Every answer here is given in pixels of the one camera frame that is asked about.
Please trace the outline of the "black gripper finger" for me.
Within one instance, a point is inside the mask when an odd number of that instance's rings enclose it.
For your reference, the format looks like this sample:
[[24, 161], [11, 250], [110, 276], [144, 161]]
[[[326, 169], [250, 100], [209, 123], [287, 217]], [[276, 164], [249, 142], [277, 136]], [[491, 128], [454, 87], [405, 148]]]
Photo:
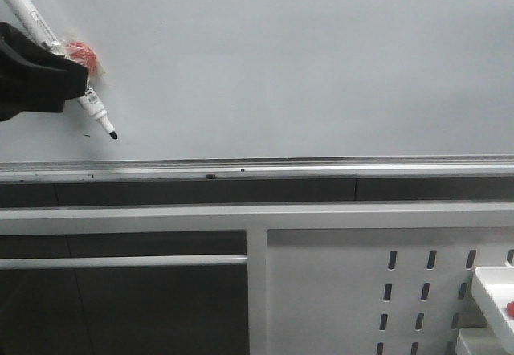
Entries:
[[22, 112], [61, 113], [84, 95], [88, 69], [45, 51], [20, 30], [1, 23], [1, 120]]

